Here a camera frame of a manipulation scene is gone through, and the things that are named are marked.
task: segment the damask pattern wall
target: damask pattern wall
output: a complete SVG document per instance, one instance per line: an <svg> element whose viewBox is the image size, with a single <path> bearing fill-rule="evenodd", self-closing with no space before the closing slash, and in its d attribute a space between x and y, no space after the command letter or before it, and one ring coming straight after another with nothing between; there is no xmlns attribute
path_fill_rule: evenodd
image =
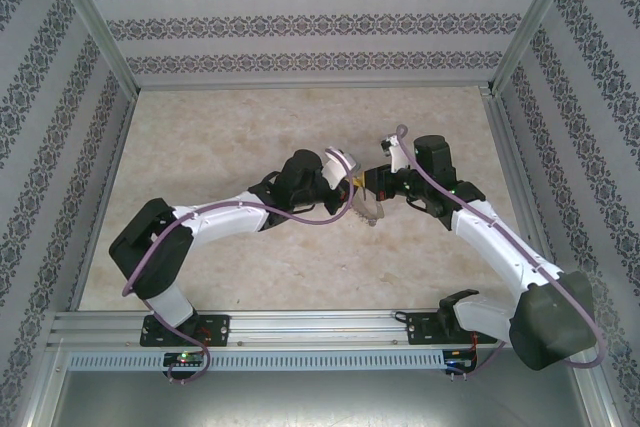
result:
<svg viewBox="0 0 640 427"><path fill-rule="evenodd" d="M143 87L488 81L532 0L94 0Z"/></svg>
<svg viewBox="0 0 640 427"><path fill-rule="evenodd" d="M0 426L67 310L133 108L71 0L0 0Z"/></svg>
<svg viewBox="0 0 640 427"><path fill-rule="evenodd" d="M640 0L554 0L503 102L559 265L585 272L640 424Z"/></svg>

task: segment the patterned wallpaper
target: patterned wallpaper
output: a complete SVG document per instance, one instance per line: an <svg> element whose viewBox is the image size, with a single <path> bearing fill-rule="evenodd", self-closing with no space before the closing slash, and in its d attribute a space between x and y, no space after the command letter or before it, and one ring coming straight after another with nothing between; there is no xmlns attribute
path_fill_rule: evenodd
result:
<svg viewBox="0 0 640 427"><path fill-rule="evenodd" d="M503 92L559 265L589 277L623 425L640 425L639 0L554 0Z"/></svg>
<svg viewBox="0 0 640 427"><path fill-rule="evenodd" d="M0 0L0 425L66 310L128 99L70 0Z"/></svg>
<svg viewBox="0 0 640 427"><path fill-rule="evenodd" d="M532 0L95 0L141 86L490 80Z"/></svg>

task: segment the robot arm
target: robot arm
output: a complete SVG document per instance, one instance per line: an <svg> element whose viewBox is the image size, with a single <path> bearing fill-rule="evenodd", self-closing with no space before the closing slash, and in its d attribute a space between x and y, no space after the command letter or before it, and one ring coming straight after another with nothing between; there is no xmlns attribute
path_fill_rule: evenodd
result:
<svg viewBox="0 0 640 427"><path fill-rule="evenodd" d="M477 331L511 343L520 359L534 370L592 347L596 338L589 325L529 263L527 256L535 259L538 268L543 267L593 318L591 286L584 274L565 274L545 260L507 227L480 190L458 180L443 137L416 139L416 162L439 186L468 203L478 215L462 209L411 169L404 152L396 148L398 145L396 135L382 142L391 164L366 171L365 188L375 194L377 201L404 196L411 207L438 218L500 275L513 298L510 303L502 303L473 290L454 294L440 303L438 314L445 332ZM505 233L515 239L515 245Z"/></svg>
<svg viewBox="0 0 640 427"><path fill-rule="evenodd" d="M349 154L333 152L350 170L356 168ZM261 232L287 220L283 215L268 212L267 208L296 214L322 203L333 215L347 199L346 174L337 159L331 157L323 166L315 153L298 150L281 172L272 172L231 199L188 207L170 207L163 199L147 202L112 243L109 254L141 300L171 327L191 335L197 326L198 314L175 282L188 253L208 242L242 232ZM296 211L302 206L311 207ZM165 234L162 242L156 243L158 236L180 218L186 220ZM155 251L144 271L131 280L154 244L157 244Z"/></svg>

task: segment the enclosure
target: enclosure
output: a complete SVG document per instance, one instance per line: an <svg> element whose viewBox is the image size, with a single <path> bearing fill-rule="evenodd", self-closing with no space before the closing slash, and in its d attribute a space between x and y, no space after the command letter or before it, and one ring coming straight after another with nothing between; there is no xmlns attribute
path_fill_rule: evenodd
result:
<svg viewBox="0 0 640 427"><path fill-rule="evenodd" d="M640 424L639 0L0 2L0 425ZM534 372L507 347L448 382L395 312L509 291L396 198L375 226L350 211L190 253L178 283L228 343L169 385L107 252L135 213L233 197L298 149L384 164L400 123L586 274L602 366Z"/></svg>

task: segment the beige floor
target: beige floor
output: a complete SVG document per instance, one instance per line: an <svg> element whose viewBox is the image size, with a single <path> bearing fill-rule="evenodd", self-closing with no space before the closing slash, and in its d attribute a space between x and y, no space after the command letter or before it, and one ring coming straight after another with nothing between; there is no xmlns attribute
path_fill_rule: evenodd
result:
<svg viewBox="0 0 640 427"><path fill-rule="evenodd" d="M111 241L149 199L170 205L225 199L278 170L298 148L333 145L370 168L379 141L403 122L409 138L444 135L460 178L515 226L476 88L143 92L136 107L89 280L84 310L141 309L122 299ZM330 226L286 222L202 247L178 277L198 309L433 307L464 288L507 299L464 241L394 199L369 227L354 213ZM314 217L327 215L317 208Z"/></svg>

